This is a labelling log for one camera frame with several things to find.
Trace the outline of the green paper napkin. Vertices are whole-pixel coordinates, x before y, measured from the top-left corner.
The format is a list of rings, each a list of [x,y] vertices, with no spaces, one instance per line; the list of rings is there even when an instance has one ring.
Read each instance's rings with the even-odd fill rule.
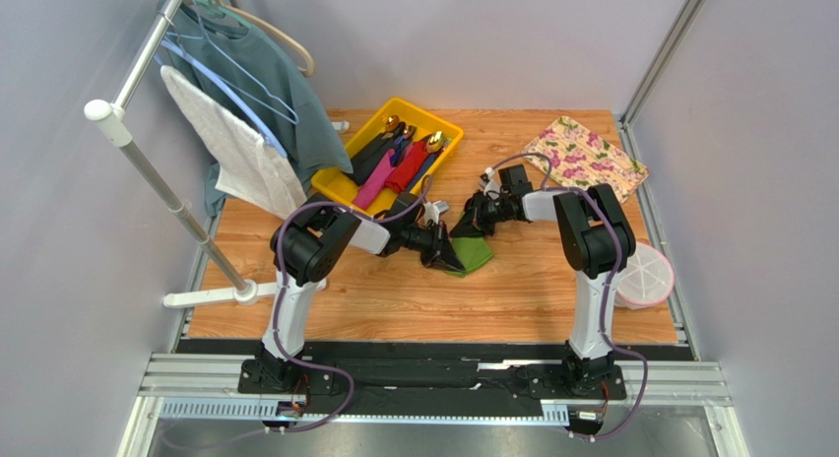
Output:
[[[463,278],[477,272],[493,258],[493,252],[483,237],[456,237],[452,240],[452,245],[464,270],[448,270],[448,275]]]

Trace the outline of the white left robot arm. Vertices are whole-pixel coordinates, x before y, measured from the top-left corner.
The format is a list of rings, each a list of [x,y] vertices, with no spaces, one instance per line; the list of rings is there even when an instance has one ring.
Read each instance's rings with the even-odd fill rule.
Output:
[[[370,217],[323,195],[311,196],[272,237],[277,293],[260,347],[242,364],[239,391],[290,393],[304,382],[301,354],[308,315],[348,247],[380,257],[413,250],[425,268],[465,272],[440,219],[446,209],[444,203],[403,193],[388,210]]]

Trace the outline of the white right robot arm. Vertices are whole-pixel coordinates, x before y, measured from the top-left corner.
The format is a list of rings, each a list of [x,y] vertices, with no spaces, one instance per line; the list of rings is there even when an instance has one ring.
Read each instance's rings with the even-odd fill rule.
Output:
[[[526,169],[504,168],[464,206],[451,234],[486,237],[499,223],[556,223],[566,262],[575,272],[574,322],[561,364],[562,385],[573,396],[585,396],[614,376],[613,310],[616,285],[636,249],[631,226],[612,187],[533,187]]]

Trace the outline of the blue rolled napkin in bin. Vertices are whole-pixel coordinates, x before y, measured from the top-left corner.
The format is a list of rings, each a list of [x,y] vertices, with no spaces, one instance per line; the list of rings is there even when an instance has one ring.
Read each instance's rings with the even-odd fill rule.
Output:
[[[423,180],[423,178],[426,176],[426,174],[428,173],[428,171],[430,170],[430,168],[431,168],[431,167],[432,167],[432,166],[436,163],[437,159],[438,159],[441,155],[443,155],[443,154],[444,154],[445,150],[447,149],[447,147],[449,146],[449,144],[451,143],[451,141],[452,141],[452,139],[451,139],[451,138],[446,138],[446,139],[445,139],[445,141],[444,141],[444,143],[443,143],[443,145],[442,145],[442,146],[441,146],[441,147],[440,147],[440,148],[439,148],[436,152],[433,152],[433,153],[429,154],[429,155],[425,158],[425,160],[423,161],[422,165],[419,167],[419,169],[418,169],[418,170],[417,170],[417,172],[415,173],[415,176],[411,179],[410,183],[409,183],[409,184],[408,184],[408,186],[406,187],[406,190],[407,190],[407,191],[411,191],[411,190],[413,190],[413,189],[414,189],[414,187],[415,187],[418,183],[421,183],[421,181],[422,181],[422,180]]]

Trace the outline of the red rolled napkin in bin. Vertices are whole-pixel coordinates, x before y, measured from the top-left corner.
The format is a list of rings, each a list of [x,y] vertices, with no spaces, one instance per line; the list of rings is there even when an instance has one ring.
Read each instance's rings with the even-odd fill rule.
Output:
[[[426,135],[419,141],[412,142],[405,150],[402,161],[386,180],[384,187],[397,194],[406,191],[406,187],[415,176],[415,173],[425,158],[440,148],[440,138],[441,135],[439,133],[433,133]]]

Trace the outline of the pink rolled napkin in bin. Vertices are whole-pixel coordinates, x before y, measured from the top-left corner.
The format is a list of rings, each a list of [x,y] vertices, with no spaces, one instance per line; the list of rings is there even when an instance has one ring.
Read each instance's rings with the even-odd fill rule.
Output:
[[[366,210],[374,202],[375,198],[384,188],[386,180],[396,169],[391,162],[391,159],[395,155],[395,149],[389,149],[385,152],[372,174],[367,178],[355,195],[353,204],[356,207]]]

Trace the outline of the black rolled napkin in bin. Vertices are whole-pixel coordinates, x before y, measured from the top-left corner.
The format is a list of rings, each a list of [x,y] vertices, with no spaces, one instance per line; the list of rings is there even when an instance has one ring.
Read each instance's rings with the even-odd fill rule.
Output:
[[[395,139],[402,135],[407,124],[404,121],[388,126],[382,133],[367,142],[361,150],[351,157],[353,172],[348,178],[357,186],[363,185],[379,164],[385,152],[392,147]]]

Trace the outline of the yellow plastic cutlery bin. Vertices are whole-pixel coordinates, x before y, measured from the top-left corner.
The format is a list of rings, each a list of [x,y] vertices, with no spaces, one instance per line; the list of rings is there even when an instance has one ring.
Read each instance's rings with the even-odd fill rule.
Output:
[[[420,195],[422,180],[453,155],[465,132],[404,99],[391,98],[345,144],[353,172],[319,170],[313,188],[368,215],[400,194]]]

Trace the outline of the floral patterned tray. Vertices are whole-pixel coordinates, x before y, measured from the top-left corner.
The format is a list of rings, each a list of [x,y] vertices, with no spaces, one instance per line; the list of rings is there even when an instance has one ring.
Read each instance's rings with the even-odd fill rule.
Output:
[[[558,117],[525,145],[523,153],[563,187],[609,185],[620,202],[646,181],[649,169],[618,145],[569,116]]]

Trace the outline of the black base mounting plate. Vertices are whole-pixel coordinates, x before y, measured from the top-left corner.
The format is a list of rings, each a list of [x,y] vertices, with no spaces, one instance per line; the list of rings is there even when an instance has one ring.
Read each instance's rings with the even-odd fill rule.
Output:
[[[563,344],[312,341],[306,376],[277,410],[308,415],[407,415],[431,418],[534,418],[543,400],[580,400],[594,408],[627,392],[620,368],[599,389],[573,396],[562,385]]]

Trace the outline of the white mesh food cover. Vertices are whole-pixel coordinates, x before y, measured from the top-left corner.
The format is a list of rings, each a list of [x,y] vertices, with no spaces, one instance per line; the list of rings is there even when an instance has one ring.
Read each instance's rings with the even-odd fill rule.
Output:
[[[667,257],[646,243],[638,243],[618,282],[614,304],[647,309],[665,302],[675,286],[675,271]]]

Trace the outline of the white towel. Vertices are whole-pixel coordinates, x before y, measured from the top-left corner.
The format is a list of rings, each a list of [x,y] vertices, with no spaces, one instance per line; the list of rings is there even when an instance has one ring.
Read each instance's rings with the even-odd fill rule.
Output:
[[[289,161],[257,130],[171,66],[161,77],[186,119],[220,164],[216,188],[285,219],[307,199]]]

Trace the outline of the wooden clothes hanger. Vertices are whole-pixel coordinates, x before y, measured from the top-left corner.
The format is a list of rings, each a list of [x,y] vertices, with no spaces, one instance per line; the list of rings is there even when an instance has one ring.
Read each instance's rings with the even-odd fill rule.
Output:
[[[259,18],[239,8],[237,5],[237,0],[208,0],[208,2],[214,5],[225,17],[237,21],[243,27],[258,28],[262,30],[265,34],[267,34],[269,37],[278,41],[279,43],[285,44],[288,48],[296,52],[301,58],[303,65],[297,67],[300,73],[305,78],[309,78],[314,75],[316,69],[314,58],[312,57],[310,52],[297,40],[293,39],[291,36],[284,33],[283,31],[268,23],[267,21],[263,20],[262,18]]]

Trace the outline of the grey-green t-shirt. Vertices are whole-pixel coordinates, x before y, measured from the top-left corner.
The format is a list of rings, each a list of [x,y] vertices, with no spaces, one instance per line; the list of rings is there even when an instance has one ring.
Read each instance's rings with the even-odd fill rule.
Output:
[[[297,64],[262,30],[222,23],[199,11],[196,5],[189,2],[183,3],[173,19],[182,33],[198,32],[196,12],[203,16],[204,25],[219,46],[260,79],[271,92],[283,98],[296,110],[299,123],[293,127],[255,102],[246,100],[285,146],[289,154],[286,159],[306,195],[308,196],[311,178],[318,170],[336,167],[343,171],[352,171],[350,157],[338,132],[307,79],[297,69]],[[208,43],[185,40],[184,46],[220,75],[229,78],[248,92],[260,95],[257,86],[246,80],[238,70],[228,66]],[[195,87],[257,130],[243,112],[208,78],[194,70],[173,51],[166,51],[169,61],[161,67],[166,65],[175,68]]]

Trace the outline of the aluminium frame rail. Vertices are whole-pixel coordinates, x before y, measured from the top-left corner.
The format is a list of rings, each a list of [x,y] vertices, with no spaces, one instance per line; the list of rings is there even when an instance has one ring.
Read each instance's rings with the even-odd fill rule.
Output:
[[[555,378],[555,360],[464,361],[468,380],[447,366],[440,383],[381,384],[355,373],[317,372],[308,391],[261,388],[243,369],[244,357],[155,354],[149,361],[118,452],[145,456],[163,419],[240,420],[257,424],[542,425],[568,432],[572,415],[603,413],[625,433],[655,408],[695,408],[720,456],[748,450],[722,371],[714,362],[622,361],[613,378],[588,397],[571,396]]]

